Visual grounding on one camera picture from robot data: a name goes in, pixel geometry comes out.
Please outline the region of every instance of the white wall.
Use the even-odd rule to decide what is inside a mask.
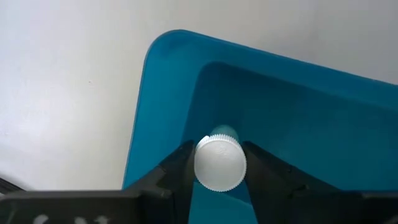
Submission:
[[[0,0],[0,176],[118,189],[149,44],[188,29],[398,83],[395,0]]]

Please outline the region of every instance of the blue tray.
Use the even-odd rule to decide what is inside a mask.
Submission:
[[[147,53],[124,186],[185,140],[228,124],[240,140],[338,188],[398,189],[397,97],[396,85],[170,31]],[[254,221],[244,184],[214,194],[195,184],[192,222]],[[218,202],[223,215],[240,212],[223,219],[211,206]]]

